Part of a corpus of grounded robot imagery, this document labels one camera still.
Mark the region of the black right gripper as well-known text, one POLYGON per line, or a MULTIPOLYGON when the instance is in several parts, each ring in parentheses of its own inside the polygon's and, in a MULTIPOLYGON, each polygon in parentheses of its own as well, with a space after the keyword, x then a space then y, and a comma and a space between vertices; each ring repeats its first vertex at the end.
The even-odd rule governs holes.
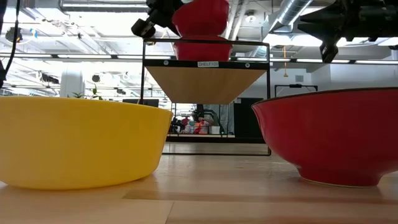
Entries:
POLYGON ((320 10, 300 16, 298 29, 323 42, 334 42, 335 36, 351 42, 366 37, 375 42, 381 37, 381 0, 336 0, 320 10), (305 27, 328 25, 332 27, 305 27))

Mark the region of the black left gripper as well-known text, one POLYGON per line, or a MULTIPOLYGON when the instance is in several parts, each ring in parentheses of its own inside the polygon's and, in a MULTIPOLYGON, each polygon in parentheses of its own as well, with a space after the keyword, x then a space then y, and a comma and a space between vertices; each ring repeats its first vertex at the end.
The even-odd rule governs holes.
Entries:
POLYGON ((172 22, 173 14, 184 5, 182 0, 146 0, 149 8, 147 20, 161 27, 168 27, 174 34, 180 36, 178 29, 172 22))

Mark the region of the yellow plastic mini bowl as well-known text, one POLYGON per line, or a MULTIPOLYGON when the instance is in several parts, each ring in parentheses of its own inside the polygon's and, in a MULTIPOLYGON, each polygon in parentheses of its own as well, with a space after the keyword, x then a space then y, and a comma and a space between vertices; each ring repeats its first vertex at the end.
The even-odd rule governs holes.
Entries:
POLYGON ((0 181, 44 190, 92 189, 153 173, 172 112, 132 103, 0 97, 0 181))

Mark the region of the black computer monitor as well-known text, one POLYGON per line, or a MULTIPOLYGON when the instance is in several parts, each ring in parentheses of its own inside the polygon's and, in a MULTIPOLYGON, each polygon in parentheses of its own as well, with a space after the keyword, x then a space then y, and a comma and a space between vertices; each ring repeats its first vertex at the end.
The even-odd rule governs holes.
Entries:
MULTIPOLYGON (((140 99, 123 99, 123 103, 133 103, 133 104, 140 104, 140 99)), ((146 106, 153 106, 158 108, 159 107, 159 99, 143 99, 143 105, 146 106)))

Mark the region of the white curtain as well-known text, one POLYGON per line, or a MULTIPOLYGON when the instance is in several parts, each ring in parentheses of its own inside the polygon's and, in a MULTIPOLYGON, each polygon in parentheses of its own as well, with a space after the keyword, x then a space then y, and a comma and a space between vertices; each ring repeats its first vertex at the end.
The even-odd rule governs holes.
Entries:
POLYGON ((223 134, 234 134, 234 104, 203 105, 210 118, 215 119, 215 125, 220 126, 223 134))

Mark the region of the person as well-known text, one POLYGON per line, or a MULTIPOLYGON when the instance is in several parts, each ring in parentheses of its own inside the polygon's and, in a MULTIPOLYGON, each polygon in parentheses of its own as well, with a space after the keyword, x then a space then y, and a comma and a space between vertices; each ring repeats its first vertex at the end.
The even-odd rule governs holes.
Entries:
POLYGON ((214 125, 214 119, 210 114, 205 114, 195 110, 192 113, 194 121, 193 134, 208 134, 209 128, 214 125))

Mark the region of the green potted plant white pot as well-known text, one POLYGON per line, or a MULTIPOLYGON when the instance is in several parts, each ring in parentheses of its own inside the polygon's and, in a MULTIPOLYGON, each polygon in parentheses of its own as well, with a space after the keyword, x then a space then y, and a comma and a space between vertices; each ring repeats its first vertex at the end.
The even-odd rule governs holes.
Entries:
POLYGON ((72 96, 67 95, 67 98, 81 98, 81 99, 89 99, 89 100, 93 100, 93 99, 97 99, 97 100, 103 100, 103 98, 101 96, 99 96, 98 94, 98 89, 97 86, 95 85, 95 87, 91 90, 91 93, 88 95, 84 95, 83 92, 80 93, 76 93, 73 92, 72 96))

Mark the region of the white pillar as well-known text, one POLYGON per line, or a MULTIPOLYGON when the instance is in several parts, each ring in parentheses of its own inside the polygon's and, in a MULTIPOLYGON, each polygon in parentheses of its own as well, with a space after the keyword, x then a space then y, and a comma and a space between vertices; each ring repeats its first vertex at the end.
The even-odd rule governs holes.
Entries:
POLYGON ((74 97, 85 93, 85 81, 81 70, 66 69, 62 72, 60 82, 60 97, 74 97))

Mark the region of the black cabinet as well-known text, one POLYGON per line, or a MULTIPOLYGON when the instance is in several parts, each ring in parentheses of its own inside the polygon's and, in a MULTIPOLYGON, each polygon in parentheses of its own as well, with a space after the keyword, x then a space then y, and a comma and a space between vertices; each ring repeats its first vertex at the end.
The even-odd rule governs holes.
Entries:
POLYGON ((252 142, 264 142, 252 105, 262 98, 240 98, 234 103, 234 135, 252 142))

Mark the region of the silver ventilation duct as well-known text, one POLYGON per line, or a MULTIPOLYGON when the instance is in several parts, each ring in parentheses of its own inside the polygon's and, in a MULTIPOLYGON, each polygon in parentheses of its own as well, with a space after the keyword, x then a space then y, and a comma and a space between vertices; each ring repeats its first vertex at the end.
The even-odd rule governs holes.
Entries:
POLYGON ((271 15, 269 32, 291 33, 294 22, 313 0, 283 0, 277 12, 271 15))

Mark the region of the wooden shelf with black frame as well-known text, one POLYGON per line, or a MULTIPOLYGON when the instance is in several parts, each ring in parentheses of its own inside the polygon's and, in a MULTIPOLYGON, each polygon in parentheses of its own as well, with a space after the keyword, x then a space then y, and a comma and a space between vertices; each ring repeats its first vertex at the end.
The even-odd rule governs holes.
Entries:
MULTIPOLYGON (((268 47, 263 42, 220 39, 167 39, 198 44, 232 44, 268 47)), ((195 103, 206 113, 203 105, 228 105, 261 75, 270 74, 270 58, 254 60, 229 56, 228 61, 178 60, 174 56, 142 55, 142 71, 148 71, 172 103, 195 103)))

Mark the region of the black metal rig frame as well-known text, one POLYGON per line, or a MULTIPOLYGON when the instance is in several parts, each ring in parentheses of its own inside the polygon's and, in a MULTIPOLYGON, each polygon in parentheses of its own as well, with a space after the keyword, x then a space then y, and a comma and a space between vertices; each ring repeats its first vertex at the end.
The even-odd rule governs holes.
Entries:
POLYGON ((315 91, 318 91, 318 85, 301 85, 301 84, 289 84, 289 85, 275 85, 274 86, 274 97, 278 97, 280 92, 277 91, 278 88, 306 88, 308 92, 312 92, 310 88, 313 88, 315 91))

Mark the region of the black aluminium table frame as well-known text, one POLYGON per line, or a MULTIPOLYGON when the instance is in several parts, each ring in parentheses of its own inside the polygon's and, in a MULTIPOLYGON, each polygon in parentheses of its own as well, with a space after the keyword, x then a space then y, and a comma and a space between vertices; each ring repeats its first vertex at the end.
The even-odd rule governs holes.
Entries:
POLYGON ((233 143, 233 144, 265 144, 263 138, 236 138, 231 135, 203 135, 203 134, 170 134, 167 142, 196 142, 196 143, 233 143))

